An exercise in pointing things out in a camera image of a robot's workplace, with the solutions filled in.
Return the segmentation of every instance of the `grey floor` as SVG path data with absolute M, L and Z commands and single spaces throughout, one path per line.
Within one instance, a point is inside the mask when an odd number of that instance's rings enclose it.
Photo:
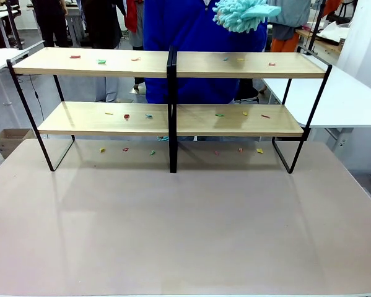
M 39 34 L 36 30 L 23 30 L 20 31 L 20 37 L 25 39 L 25 47 L 31 46 L 40 40 Z M 121 48 L 131 50 L 131 46 L 127 40 L 123 40 Z M 26 128 L 31 127 L 31 123 L 25 113 L 24 107 L 20 101 L 19 95 L 14 87 L 13 81 L 7 69 L 0 72 L 0 77 L 3 84 L 6 86 L 6 93 L 8 94 L 12 105 L 4 106 L 3 98 L 0 91 L 0 132 L 4 128 Z M 47 117 L 60 102 L 58 91 L 52 76 L 47 75 L 31 75 L 19 77 L 20 85 L 27 99 L 28 105 L 32 112 L 33 118 L 37 125 L 43 121 L 43 116 Z M 94 79 L 93 77 L 59 77 L 61 88 L 63 89 L 64 97 L 67 101 L 94 101 Z M 118 98 L 124 101 L 133 101 L 134 103 L 146 102 L 145 95 L 130 94 L 133 87 L 134 80 L 132 77 L 119 78 L 119 95 Z M 33 86 L 38 93 L 41 103 L 42 112 L 38 101 L 35 97 Z M 262 81 L 255 80 L 254 87 L 260 89 L 263 86 Z M 270 93 L 266 91 L 264 95 L 260 95 L 260 104 L 267 104 Z M 78 137 L 88 139 L 121 139 L 121 140 L 154 140 L 155 137 Z M 356 180 L 363 186 L 371 195 L 371 175 L 369 174 L 354 174 Z

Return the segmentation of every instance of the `brown box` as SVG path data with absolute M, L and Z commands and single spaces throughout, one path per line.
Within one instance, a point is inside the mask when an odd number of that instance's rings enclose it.
M 23 140 L 35 138 L 32 129 L 3 129 L 0 133 L 0 153 L 6 159 Z

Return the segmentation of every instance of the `person in blue jacket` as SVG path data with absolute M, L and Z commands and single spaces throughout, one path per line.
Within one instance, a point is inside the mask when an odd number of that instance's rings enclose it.
M 168 51 L 257 52 L 266 43 L 266 23 L 249 33 L 229 32 L 213 21 L 218 0 L 146 0 L 144 49 Z M 238 79 L 178 79 L 179 104 L 227 104 L 236 97 Z M 167 80 L 146 79 L 148 103 L 167 102 Z

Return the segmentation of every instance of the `fluffy teal glove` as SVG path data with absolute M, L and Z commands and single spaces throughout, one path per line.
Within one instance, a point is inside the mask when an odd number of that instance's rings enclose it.
M 220 0 L 216 6 L 212 9 L 217 13 L 213 21 L 238 33 L 255 31 L 267 17 L 275 17 L 282 11 L 278 6 L 267 5 L 266 0 Z

